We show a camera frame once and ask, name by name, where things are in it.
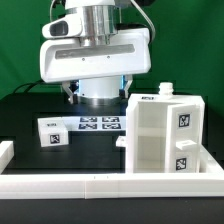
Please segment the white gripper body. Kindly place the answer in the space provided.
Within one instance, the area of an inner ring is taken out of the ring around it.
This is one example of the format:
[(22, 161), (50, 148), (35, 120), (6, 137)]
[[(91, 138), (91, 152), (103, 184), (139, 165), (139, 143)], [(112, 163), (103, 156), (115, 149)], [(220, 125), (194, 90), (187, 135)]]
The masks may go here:
[(46, 24), (40, 48), (40, 74), (47, 82), (147, 73), (151, 68), (147, 28), (118, 30), (110, 43), (81, 46), (82, 22), (67, 15)]

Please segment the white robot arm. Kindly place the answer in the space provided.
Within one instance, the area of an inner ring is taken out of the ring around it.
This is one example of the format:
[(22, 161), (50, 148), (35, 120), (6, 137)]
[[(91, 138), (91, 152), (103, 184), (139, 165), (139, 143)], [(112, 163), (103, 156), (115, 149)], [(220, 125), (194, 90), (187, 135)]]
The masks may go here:
[(124, 29), (115, 10), (137, 0), (52, 0), (65, 15), (43, 26), (40, 74), (46, 83), (59, 82), (73, 102), (107, 103), (119, 98), (123, 80), (151, 67), (148, 45), (155, 27)]

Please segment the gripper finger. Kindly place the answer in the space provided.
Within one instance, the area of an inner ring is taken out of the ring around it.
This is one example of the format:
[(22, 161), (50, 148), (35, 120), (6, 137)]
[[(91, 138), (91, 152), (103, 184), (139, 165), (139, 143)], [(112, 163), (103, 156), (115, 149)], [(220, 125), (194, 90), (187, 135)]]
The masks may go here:
[(124, 75), (122, 77), (121, 89), (119, 90), (119, 95), (122, 99), (127, 99), (129, 97), (129, 88), (133, 82), (133, 77), (131, 75)]
[(72, 82), (63, 82), (62, 83), (62, 89), (66, 92), (68, 95), (68, 101), (73, 104), (76, 99), (76, 90), (78, 89), (77, 83), (75, 81)]

